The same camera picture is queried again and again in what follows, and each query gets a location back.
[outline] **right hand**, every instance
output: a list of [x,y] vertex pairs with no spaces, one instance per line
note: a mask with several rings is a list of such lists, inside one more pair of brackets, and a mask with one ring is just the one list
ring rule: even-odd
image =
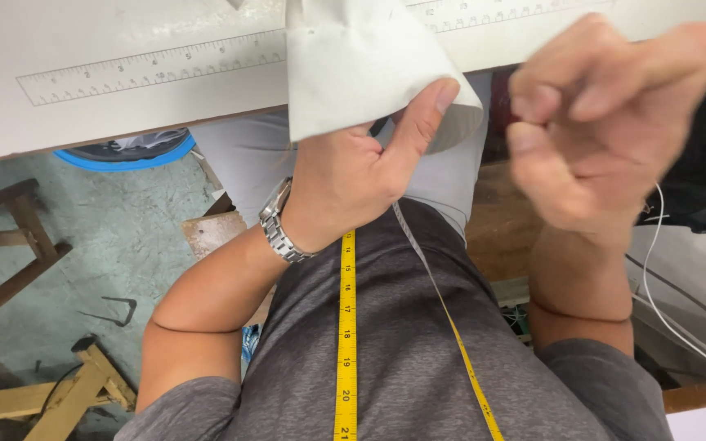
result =
[[512,76],[514,181],[551,226],[628,246],[706,94],[706,24],[630,43],[585,16]]
[[367,134],[370,122],[299,142],[281,216],[288,238],[315,253],[385,213],[405,194],[459,89],[450,78],[428,85],[410,101],[385,150]]

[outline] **white measuring tape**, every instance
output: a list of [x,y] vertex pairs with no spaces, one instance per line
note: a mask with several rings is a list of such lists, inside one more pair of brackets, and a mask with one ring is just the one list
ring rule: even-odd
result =
[[[577,8],[613,5],[616,0],[408,0],[406,7],[435,33]],[[287,58],[285,31],[258,32],[141,53],[16,78],[34,106],[113,94],[205,75],[224,75]]]

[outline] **gray t-shirt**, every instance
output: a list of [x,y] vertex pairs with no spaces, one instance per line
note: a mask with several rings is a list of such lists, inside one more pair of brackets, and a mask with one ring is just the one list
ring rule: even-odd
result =
[[[459,235],[433,208],[402,212],[507,441],[671,440],[658,384],[591,340],[533,354],[508,327]],[[358,439],[492,439],[437,293],[392,211],[356,231]],[[282,276],[241,385],[174,387],[117,441],[331,441],[340,242]]]

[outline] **person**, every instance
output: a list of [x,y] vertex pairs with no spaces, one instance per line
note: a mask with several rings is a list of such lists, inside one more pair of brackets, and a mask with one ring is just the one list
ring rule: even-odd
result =
[[[438,295],[390,208],[396,201],[502,439],[672,439],[661,390],[633,360],[623,254],[706,93],[706,24],[629,43],[602,16],[585,16],[513,76],[522,121],[507,133],[512,175],[546,222],[530,257],[534,353],[465,253],[482,133],[422,157],[458,90],[451,79],[428,85],[394,118],[385,149],[368,135],[370,123],[304,140],[297,151],[283,146],[274,163],[257,137],[286,136],[279,115],[195,130],[207,154],[216,139],[241,161],[269,158],[259,174],[231,163],[239,175],[293,176],[278,215],[292,254],[284,241],[275,251],[274,236],[254,225],[176,281],[146,327],[137,415],[118,441],[335,439],[340,237],[352,230],[358,439],[495,439]],[[234,203],[247,209],[227,178]],[[240,329],[275,283],[241,382]]]

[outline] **wooden stool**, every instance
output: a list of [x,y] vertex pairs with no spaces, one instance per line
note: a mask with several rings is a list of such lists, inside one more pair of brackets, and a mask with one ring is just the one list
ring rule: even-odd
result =
[[0,205],[7,207],[18,226],[0,232],[0,246],[29,245],[37,257],[0,285],[0,307],[72,249],[66,243],[54,245],[45,233],[34,210],[34,190],[38,186],[36,179],[27,179],[0,190]]

